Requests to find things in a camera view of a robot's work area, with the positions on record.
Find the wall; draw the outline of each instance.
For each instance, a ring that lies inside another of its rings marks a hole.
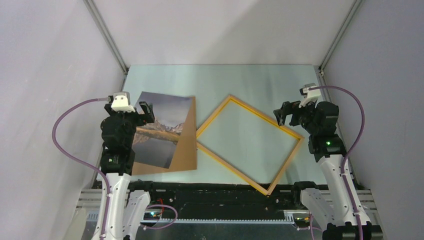
[[[365,1],[324,70],[326,83],[351,90],[365,109],[352,154],[359,181],[371,188],[388,240],[424,239],[424,1]],[[355,102],[340,106],[347,146],[360,126]]]
[[[354,0],[96,0],[128,65],[319,65]]]
[[[0,233],[58,240],[93,173],[53,145],[56,119],[75,104],[119,90],[123,74],[81,0],[0,5]],[[69,115],[58,141],[96,163],[103,104]]]

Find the white table surface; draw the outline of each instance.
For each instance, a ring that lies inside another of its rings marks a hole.
[[[123,90],[130,93],[133,105],[142,91],[195,96],[199,127],[229,94],[274,118],[273,110],[285,101],[301,100],[299,88],[310,83],[318,85],[311,65],[132,65]],[[280,130],[264,121],[261,123],[253,115],[246,115],[243,109],[230,105],[226,108],[198,140],[259,183],[269,183],[293,143]],[[305,140],[279,183],[326,184],[314,156],[309,153],[308,133],[300,126],[291,128]],[[229,148],[229,143],[236,145]],[[131,177],[132,181],[139,179],[247,184],[201,150],[197,151],[196,170]]]

